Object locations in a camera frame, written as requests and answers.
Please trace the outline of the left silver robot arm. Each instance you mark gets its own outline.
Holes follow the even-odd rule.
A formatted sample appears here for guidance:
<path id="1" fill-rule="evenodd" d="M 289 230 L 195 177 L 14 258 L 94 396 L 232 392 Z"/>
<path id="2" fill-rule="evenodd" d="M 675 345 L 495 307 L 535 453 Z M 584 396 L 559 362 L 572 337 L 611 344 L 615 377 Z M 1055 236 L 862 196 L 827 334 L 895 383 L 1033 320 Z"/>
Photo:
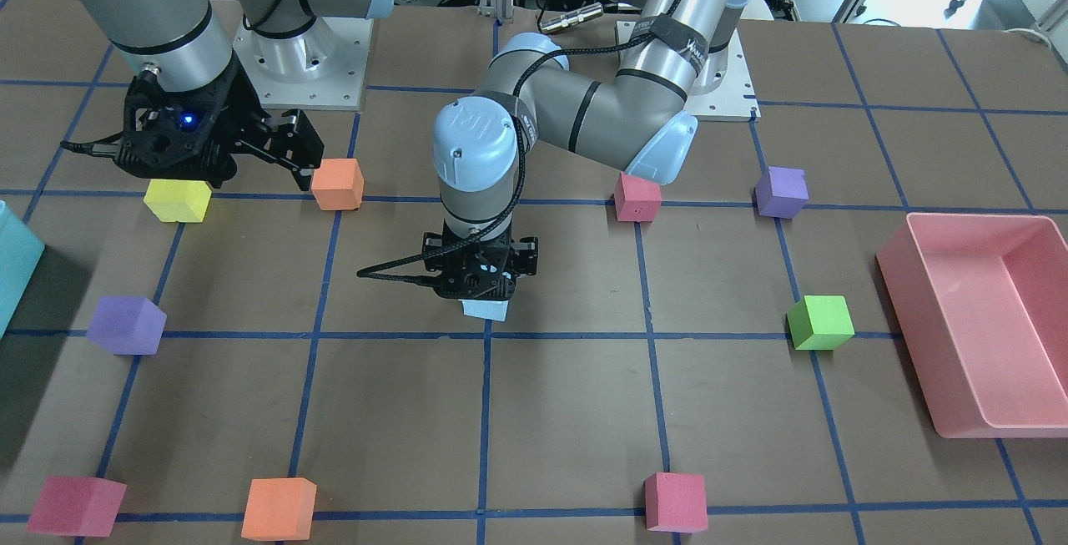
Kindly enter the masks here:
<path id="1" fill-rule="evenodd" d="M 563 49 L 546 31 L 508 40 L 480 89 L 444 107 L 431 129 L 444 222 L 424 236 L 409 282 L 455 300 L 505 301 L 537 272 L 537 238 L 513 240 L 512 211 L 538 142 L 664 186 L 676 180 L 698 121 L 684 104 L 717 35 L 747 0 L 612 0 L 641 9 L 631 35 Z"/>

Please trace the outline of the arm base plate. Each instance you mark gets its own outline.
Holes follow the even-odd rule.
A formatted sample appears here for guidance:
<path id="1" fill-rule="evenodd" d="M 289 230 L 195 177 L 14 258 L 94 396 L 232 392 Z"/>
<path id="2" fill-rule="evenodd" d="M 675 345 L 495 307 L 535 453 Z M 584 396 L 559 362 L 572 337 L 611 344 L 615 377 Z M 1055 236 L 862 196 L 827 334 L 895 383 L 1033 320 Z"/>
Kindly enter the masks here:
<path id="1" fill-rule="evenodd" d="M 284 40 L 240 27 L 233 46 L 264 108 L 357 112 L 374 26 L 371 19 L 324 17 Z"/>
<path id="2" fill-rule="evenodd" d="M 665 43 L 651 29 L 643 43 L 621 53 L 615 82 L 607 92 L 619 118 L 633 118 L 653 127 L 686 112 L 696 120 L 741 120 L 760 112 L 738 34 L 740 21 L 729 20 L 731 31 L 717 28 L 711 43 L 721 49 L 705 57 L 701 73 L 689 52 L 679 52 L 679 36 Z"/>

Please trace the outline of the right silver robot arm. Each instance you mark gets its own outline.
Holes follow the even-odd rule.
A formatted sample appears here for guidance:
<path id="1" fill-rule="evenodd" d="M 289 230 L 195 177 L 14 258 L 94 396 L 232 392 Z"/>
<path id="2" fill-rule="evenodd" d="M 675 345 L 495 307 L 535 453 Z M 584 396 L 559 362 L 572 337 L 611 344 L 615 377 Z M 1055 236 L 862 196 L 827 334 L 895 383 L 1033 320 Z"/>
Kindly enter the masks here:
<path id="1" fill-rule="evenodd" d="M 324 143 L 302 110 L 274 118 L 245 71 L 210 0 L 79 0 L 134 71 L 116 134 L 62 147 L 110 159 L 138 180 L 204 181 L 215 188 L 251 154 L 308 191 Z M 284 77 L 335 69 L 342 47 L 325 20 L 379 19 L 394 0 L 238 0 L 255 61 Z"/>

